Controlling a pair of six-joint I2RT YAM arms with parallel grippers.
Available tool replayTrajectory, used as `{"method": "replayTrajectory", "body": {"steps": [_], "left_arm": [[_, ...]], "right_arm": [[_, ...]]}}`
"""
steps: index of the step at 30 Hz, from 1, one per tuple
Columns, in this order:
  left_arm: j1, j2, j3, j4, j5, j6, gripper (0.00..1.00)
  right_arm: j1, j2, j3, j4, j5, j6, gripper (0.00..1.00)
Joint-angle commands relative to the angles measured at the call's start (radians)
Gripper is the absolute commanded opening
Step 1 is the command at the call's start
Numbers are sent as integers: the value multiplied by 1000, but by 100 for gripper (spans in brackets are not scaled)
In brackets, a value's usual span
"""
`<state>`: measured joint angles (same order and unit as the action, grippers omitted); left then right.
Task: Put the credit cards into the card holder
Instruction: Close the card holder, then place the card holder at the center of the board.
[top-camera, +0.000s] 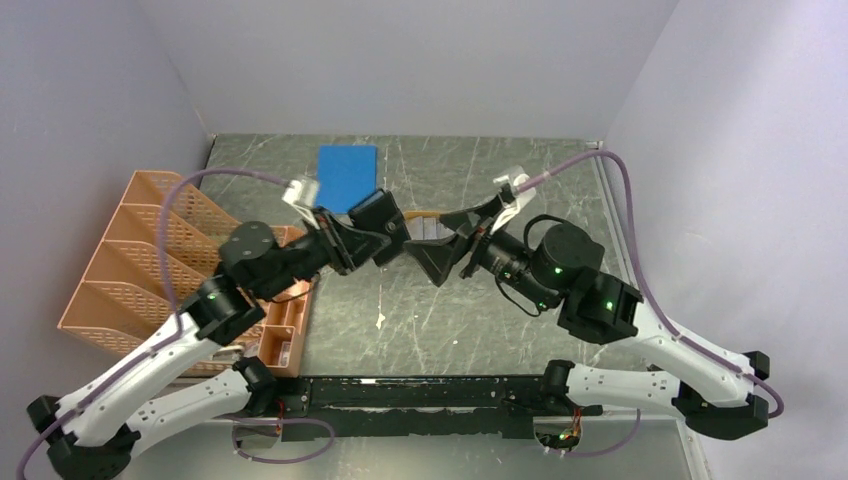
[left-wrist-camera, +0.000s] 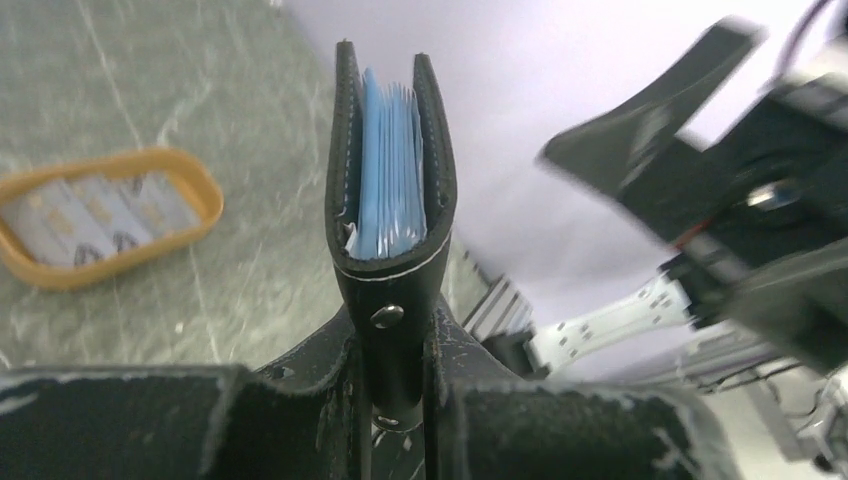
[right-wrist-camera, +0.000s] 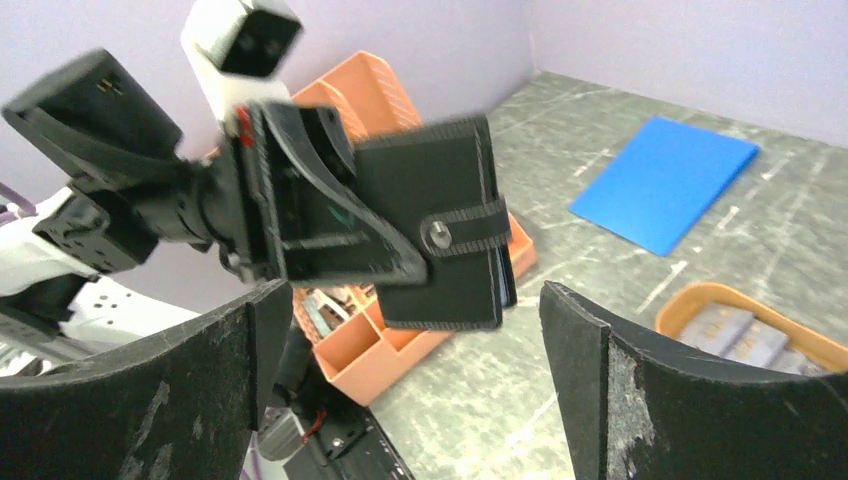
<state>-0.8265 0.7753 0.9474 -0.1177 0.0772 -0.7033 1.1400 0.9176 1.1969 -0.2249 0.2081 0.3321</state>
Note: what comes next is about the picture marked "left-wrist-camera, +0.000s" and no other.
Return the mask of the yellow oval tray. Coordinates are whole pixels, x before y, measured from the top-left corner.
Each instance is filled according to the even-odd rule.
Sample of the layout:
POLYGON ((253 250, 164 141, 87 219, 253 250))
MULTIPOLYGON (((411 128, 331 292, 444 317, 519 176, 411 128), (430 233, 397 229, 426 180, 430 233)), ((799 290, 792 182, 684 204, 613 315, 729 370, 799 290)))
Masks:
POLYGON ((155 147, 1 178, 1 262, 45 290, 101 282, 203 238, 224 196, 195 156, 155 147))

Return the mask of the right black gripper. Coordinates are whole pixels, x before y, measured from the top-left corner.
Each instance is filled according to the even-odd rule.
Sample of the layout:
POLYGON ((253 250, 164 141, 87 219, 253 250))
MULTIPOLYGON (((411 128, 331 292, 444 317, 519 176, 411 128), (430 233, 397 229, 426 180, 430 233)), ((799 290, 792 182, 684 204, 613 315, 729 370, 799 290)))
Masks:
POLYGON ((676 243, 698 326, 732 320, 831 375, 847 364, 846 79, 783 81, 706 149, 678 133, 759 42, 717 22, 542 157, 676 243))

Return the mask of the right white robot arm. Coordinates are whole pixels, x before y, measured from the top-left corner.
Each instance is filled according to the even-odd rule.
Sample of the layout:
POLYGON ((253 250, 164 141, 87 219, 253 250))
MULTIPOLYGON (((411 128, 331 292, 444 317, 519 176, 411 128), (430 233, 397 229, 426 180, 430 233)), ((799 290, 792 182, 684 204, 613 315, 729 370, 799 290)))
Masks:
POLYGON ((695 338, 615 380, 714 381, 780 355, 827 374, 847 360, 847 35, 791 62, 794 32, 764 94, 714 145, 683 125, 756 48, 723 20, 610 111, 553 137, 544 160, 624 208, 674 257, 636 293, 537 330, 538 367, 568 372, 652 330, 695 338))

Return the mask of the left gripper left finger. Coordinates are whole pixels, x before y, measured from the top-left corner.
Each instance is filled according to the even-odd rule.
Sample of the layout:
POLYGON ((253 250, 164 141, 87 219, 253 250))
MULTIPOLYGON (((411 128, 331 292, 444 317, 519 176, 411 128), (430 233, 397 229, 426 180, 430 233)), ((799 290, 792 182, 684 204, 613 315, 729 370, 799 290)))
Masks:
POLYGON ((41 367, 1 376, 5 479, 366 479, 370 406, 339 312, 260 370, 41 367))

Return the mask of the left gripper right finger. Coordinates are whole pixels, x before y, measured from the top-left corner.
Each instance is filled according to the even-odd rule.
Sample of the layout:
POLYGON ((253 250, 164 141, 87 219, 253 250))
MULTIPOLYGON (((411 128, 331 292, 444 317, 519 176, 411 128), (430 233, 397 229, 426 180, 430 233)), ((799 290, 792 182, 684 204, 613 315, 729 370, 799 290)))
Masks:
POLYGON ((430 479, 737 479, 726 435, 696 395, 524 380, 439 304, 424 343, 430 479))

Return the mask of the black card holder wallet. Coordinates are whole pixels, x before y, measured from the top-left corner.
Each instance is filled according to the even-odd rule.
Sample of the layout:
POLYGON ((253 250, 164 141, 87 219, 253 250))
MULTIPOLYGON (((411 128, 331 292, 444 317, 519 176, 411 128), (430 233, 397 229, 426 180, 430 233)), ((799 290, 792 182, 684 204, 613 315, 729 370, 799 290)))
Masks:
POLYGON ((374 424, 422 420, 423 344, 441 294, 457 204, 449 123, 429 56, 409 83, 335 53, 325 232, 345 309, 360 337, 374 424))

